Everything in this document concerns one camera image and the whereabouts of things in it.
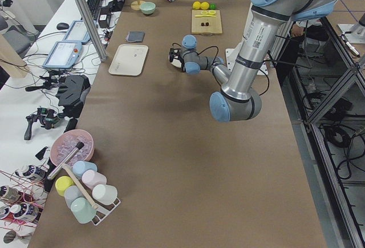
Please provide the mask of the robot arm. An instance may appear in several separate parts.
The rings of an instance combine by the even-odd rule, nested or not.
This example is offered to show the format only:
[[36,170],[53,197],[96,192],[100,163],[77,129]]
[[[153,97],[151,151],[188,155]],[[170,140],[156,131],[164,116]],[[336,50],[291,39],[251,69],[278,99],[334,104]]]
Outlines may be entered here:
[[210,112],[220,122],[249,120],[262,107],[260,95],[252,84],[280,25],[307,21],[329,15],[336,0],[250,0],[253,19],[248,26],[240,50],[229,70],[218,58],[196,52],[196,38],[186,35],[179,53],[187,74],[208,70],[221,89],[209,99]]

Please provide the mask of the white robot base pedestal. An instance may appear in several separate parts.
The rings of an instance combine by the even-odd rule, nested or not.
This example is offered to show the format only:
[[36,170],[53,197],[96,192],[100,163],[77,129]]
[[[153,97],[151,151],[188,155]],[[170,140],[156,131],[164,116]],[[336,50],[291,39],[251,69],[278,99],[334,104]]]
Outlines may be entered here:
[[[239,48],[227,48],[225,50],[225,57],[226,57],[226,65],[229,69],[229,71],[232,71],[235,61],[236,61],[236,57],[239,53]],[[264,75],[264,74],[268,74],[268,69],[267,69],[267,65],[266,62],[263,62],[261,64],[261,67],[259,69],[259,71],[257,72],[258,75]]]

